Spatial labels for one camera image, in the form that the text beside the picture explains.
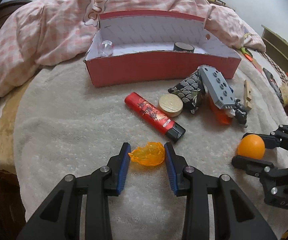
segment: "lego piece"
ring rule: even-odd
[[[247,111],[250,111],[252,109],[251,100],[252,100],[251,85],[247,80],[245,80],[244,81],[244,106]]]
[[[207,98],[208,98],[208,102],[210,103],[210,108],[212,109],[215,117],[216,117],[216,120],[221,123],[221,124],[231,124],[232,122],[232,118],[231,116],[228,116],[226,114],[226,111],[228,109],[218,109],[215,105],[214,105],[214,102],[212,100],[212,98],[210,97],[209,94],[207,94]]]
[[[232,108],[235,105],[235,96],[222,73],[207,65],[199,66],[198,70],[214,104],[219,109]]]

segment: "white fluffy blanket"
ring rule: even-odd
[[[259,180],[230,163],[245,132],[270,133],[279,124],[288,124],[288,118],[264,77],[242,59],[234,78],[228,80],[236,97],[243,97],[245,79],[253,89],[247,129],[237,123],[221,126],[204,102],[197,114],[184,111],[176,118],[186,134],[174,148],[205,174],[232,176],[280,238],[288,228],[288,211],[266,205]],[[79,177],[92,173],[118,154],[123,142],[129,142],[132,149],[148,141],[164,144],[167,138],[127,109],[124,98],[135,91],[156,105],[177,83],[169,80],[94,88],[81,56],[41,70],[21,100],[14,132],[15,166],[26,218],[66,174]],[[267,151],[265,160],[288,167],[288,152]],[[173,195],[164,163],[145,167],[131,162],[124,191],[109,198],[113,239],[180,239],[185,201],[185,197]]]

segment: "red lighter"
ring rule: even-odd
[[[145,121],[149,122],[158,131],[165,134],[174,142],[176,142],[186,132],[186,130],[178,123],[171,120],[162,111],[135,92],[129,94],[125,98],[124,102]]]

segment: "open box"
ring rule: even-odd
[[[157,10],[101,14],[100,28],[84,60],[93,85],[186,78],[200,65],[233,78],[239,54],[204,29],[204,22],[201,17]],[[106,40],[113,43],[113,54],[98,57]],[[178,41],[194,46],[194,53],[173,51]]]

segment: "roll of tape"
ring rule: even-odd
[[[184,43],[184,42],[176,42],[176,43],[174,43],[173,50],[194,52],[194,47],[192,45]]]
[[[158,100],[158,108],[167,116],[175,117],[182,112],[183,102],[177,95],[165,94]]]

